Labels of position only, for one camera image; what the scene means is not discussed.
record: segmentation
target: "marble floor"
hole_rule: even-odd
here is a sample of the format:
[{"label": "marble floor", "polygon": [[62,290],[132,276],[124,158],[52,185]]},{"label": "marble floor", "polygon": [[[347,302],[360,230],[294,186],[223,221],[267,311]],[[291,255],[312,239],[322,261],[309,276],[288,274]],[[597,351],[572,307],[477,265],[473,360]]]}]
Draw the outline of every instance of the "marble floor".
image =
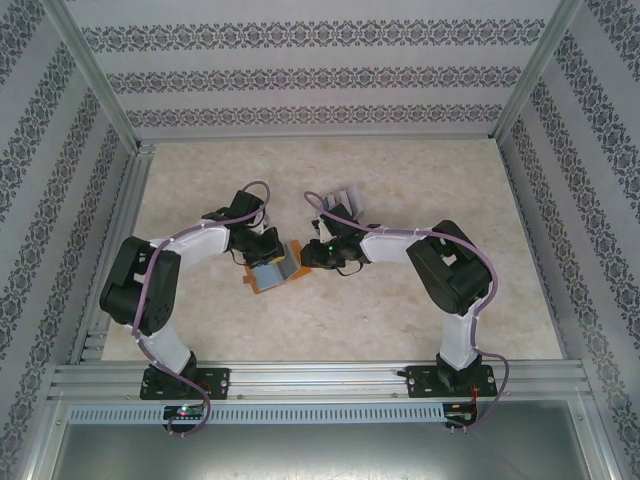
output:
[{"label": "marble floor", "polygon": [[[561,358],[516,205],[493,140],[313,139],[158,146],[135,235],[169,235],[230,203],[251,180],[272,189],[269,215],[283,240],[314,238],[305,190],[357,185],[363,223],[401,228],[454,220],[494,262],[500,288],[478,343],[512,359]],[[184,272],[173,320],[201,360],[433,359],[440,311],[411,265],[365,265],[342,278],[314,270],[255,295],[224,255]],[[139,360],[111,323],[103,360]]]}]

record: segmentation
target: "enclosure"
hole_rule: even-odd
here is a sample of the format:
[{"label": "enclosure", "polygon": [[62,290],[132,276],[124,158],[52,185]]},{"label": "enclosure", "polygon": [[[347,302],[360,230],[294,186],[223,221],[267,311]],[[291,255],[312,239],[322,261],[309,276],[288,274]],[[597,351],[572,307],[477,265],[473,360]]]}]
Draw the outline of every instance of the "enclosure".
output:
[{"label": "enclosure", "polygon": [[[3,1],[0,477],[640,476],[639,8]],[[448,403],[397,375],[443,336],[411,264],[256,295],[222,255],[180,273],[172,321],[228,397],[165,438],[176,402],[140,399],[145,357],[101,290],[125,238],[258,179],[286,242],[317,237],[305,191],[351,185],[361,223],[461,227],[499,278],[491,420],[451,436]]]}]

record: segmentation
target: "floor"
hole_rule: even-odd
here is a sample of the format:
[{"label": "floor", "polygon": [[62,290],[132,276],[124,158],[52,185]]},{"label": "floor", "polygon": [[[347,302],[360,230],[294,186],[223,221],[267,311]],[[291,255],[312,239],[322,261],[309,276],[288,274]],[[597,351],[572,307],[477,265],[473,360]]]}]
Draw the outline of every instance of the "floor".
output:
[{"label": "floor", "polygon": [[[305,190],[357,185],[364,223],[416,228],[454,220],[494,262],[495,301],[478,343],[508,358],[561,358],[556,335],[493,140],[250,140],[160,144],[135,235],[169,235],[229,204],[251,180],[272,189],[283,240],[315,237]],[[255,295],[224,255],[184,272],[172,319],[200,360],[433,359],[441,314],[411,265],[365,265],[342,278],[314,270]],[[143,359],[111,323],[103,360]]]}]

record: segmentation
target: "aluminum frame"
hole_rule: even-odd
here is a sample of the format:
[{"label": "aluminum frame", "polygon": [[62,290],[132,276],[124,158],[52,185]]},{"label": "aluminum frame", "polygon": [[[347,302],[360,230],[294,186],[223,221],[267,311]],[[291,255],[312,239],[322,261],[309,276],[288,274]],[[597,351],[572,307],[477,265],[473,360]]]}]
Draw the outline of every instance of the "aluminum frame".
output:
[{"label": "aluminum frame", "polygon": [[[504,376],[494,368],[496,382]],[[566,401],[591,478],[621,478],[591,386],[580,360],[516,360],[503,401]],[[231,370],[229,397],[216,405],[364,404],[408,405],[468,401],[467,397],[412,399],[406,380],[396,375],[407,365],[434,362],[265,363],[203,362]],[[142,362],[100,362],[56,367],[44,413],[26,462],[23,480],[52,478],[70,412],[80,405],[175,405],[138,396]],[[482,402],[491,399],[479,399]]]}]

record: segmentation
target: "damask wallpaper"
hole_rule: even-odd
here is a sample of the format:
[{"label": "damask wallpaper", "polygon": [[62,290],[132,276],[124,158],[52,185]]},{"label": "damask wallpaper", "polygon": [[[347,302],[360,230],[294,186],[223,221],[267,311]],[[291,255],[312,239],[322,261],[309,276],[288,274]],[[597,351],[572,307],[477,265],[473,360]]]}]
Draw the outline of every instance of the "damask wallpaper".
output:
[{"label": "damask wallpaper", "polygon": [[502,145],[569,356],[640,478],[640,2],[587,1]]},{"label": "damask wallpaper", "polygon": [[491,132],[558,0],[75,0],[144,139]]},{"label": "damask wallpaper", "polygon": [[0,2],[0,479],[66,363],[128,155],[37,0]]}]

